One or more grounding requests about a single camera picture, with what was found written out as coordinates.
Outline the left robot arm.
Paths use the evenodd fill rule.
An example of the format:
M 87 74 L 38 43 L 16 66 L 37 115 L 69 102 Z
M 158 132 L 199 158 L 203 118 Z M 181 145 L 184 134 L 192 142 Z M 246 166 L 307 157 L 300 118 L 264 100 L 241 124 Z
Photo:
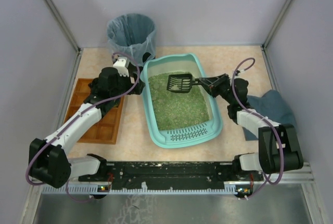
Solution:
M 114 67 L 103 68 L 89 83 L 90 94 L 79 109 L 54 133 L 44 139 L 34 139 L 29 146 L 26 181 L 39 186 L 60 188 L 70 179 L 97 174 L 106 162 L 100 156 L 88 154 L 69 159 L 67 155 L 82 136 L 107 115 L 125 95 L 139 95 L 145 87 L 140 69 L 132 76 L 121 76 Z

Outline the litter clump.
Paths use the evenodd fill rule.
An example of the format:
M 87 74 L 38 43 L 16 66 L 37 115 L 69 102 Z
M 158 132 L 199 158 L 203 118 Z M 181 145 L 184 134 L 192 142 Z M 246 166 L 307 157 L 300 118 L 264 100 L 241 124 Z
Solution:
M 179 91 L 180 90 L 178 85 L 173 85 L 173 86 L 171 86 L 170 89 L 171 89 L 171 91 Z

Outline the teal litter box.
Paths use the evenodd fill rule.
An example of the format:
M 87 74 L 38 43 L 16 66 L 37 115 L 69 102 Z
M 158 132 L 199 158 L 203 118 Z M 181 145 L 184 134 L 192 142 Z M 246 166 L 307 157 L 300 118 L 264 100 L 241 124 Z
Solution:
M 161 148 L 204 143 L 217 137 L 223 128 L 216 100 L 201 86 L 194 86 L 187 94 L 167 90 L 169 75 L 184 73 L 194 78 L 206 76 L 195 54 L 149 60 L 140 75 L 145 83 L 142 97 L 150 137 Z

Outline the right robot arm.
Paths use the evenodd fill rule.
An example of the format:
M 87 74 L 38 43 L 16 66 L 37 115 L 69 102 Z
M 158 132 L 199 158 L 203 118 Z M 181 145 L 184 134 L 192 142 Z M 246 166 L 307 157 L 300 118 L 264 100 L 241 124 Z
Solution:
M 248 84 L 242 78 L 231 79 L 227 74 L 195 79 L 195 85 L 202 86 L 210 96 L 222 97 L 228 103 L 229 118 L 258 139 L 257 153 L 236 158 L 240 171 L 273 174 L 301 169 L 304 160 L 295 127 L 260 115 L 248 102 Z

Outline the black litter scoop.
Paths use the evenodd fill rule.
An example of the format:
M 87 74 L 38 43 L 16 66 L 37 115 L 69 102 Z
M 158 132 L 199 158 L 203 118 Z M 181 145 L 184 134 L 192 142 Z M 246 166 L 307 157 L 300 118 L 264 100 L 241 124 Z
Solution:
M 184 74 L 171 74 L 168 77 L 167 83 L 167 91 L 172 93 L 189 93 L 193 86 L 196 86 L 200 82 L 197 79 L 194 79 L 192 74 L 184 73 Z M 171 86 L 178 85 L 179 91 L 171 91 Z

